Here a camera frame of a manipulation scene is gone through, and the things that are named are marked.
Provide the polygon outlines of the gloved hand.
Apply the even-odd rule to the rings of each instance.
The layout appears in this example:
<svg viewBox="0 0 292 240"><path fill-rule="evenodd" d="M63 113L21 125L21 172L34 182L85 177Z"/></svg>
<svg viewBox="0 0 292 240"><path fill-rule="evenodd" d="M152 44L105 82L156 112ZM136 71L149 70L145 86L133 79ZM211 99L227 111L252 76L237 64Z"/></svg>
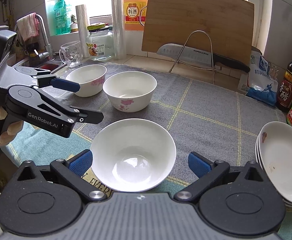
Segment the gloved hand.
<svg viewBox="0 0 292 240"><path fill-rule="evenodd" d="M0 106L0 120L4 120L6 117L7 112ZM6 146L13 141L17 134L23 129L23 125L23 120L11 123L7 130L0 136L0 146Z"/></svg>

